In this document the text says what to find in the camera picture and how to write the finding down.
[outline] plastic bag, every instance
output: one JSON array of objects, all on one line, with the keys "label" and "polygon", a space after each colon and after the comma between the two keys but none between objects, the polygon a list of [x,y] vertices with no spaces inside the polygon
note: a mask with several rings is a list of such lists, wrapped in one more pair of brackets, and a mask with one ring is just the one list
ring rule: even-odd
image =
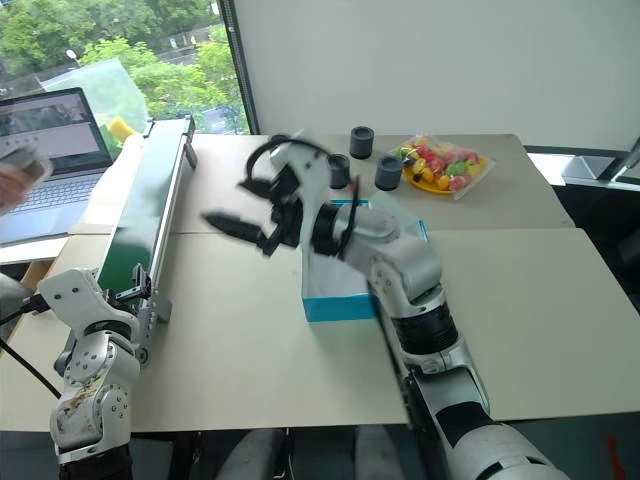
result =
[{"label": "plastic bag", "polygon": [[495,162],[478,152],[437,137],[416,135],[392,152],[402,159],[404,175],[416,188],[462,198],[480,182]]}]

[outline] window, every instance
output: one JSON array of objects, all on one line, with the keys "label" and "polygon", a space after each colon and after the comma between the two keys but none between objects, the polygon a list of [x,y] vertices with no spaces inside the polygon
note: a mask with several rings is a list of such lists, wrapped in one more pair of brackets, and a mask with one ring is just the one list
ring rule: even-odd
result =
[{"label": "window", "polygon": [[192,115],[202,133],[249,133],[220,9],[210,0],[0,0],[0,100],[82,87],[113,118]]}]

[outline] human hand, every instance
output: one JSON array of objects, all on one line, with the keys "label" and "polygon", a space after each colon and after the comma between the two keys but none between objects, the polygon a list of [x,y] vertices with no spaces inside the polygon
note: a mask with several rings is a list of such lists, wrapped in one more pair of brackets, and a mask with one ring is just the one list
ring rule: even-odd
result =
[{"label": "human hand", "polygon": [[15,207],[27,198],[33,179],[13,165],[0,163],[0,206]]}]

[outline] laptop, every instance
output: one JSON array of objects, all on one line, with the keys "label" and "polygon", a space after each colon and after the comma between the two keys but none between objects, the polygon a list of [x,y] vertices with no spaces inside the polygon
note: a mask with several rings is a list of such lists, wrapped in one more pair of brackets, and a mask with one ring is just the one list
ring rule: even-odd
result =
[{"label": "laptop", "polygon": [[0,217],[0,244],[68,233],[113,163],[81,88],[0,102],[0,154],[21,145],[49,157],[53,172]]}]

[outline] laptop screen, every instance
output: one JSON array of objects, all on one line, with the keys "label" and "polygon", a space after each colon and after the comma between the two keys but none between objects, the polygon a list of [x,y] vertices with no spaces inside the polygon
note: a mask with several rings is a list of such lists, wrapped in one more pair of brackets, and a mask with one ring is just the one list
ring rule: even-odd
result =
[{"label": "laptop screen", "polygon": [[79,88],[0,102],[0,152],[20,145],[49,157],[53,175],[112,163]]}]

